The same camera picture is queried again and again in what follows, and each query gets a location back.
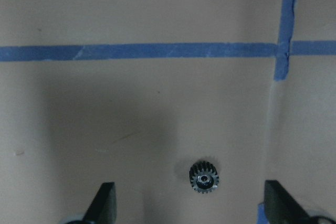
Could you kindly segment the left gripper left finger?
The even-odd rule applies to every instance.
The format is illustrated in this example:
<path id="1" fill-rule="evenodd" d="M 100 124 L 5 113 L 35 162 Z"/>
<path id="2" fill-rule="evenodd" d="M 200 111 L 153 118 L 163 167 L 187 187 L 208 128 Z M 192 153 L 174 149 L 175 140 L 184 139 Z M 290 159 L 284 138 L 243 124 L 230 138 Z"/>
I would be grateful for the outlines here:
<path id="1" fill-rule="evenodd" d="M 83 223 L 115 223 L 116 222 L 116 189 L 115 183 L 103 183 L 88 210 L 82 218 Z"/>

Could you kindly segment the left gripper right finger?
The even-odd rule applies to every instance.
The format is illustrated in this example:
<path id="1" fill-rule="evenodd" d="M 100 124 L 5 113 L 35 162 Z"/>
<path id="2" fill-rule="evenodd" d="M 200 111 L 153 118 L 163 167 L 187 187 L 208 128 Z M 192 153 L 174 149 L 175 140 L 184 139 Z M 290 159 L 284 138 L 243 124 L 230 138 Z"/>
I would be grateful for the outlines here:
<path id="1" fill-rule="evenodd" d="M 277 180 L 264 184 L 264 210 L 269 223 L 315 223 Z"/>

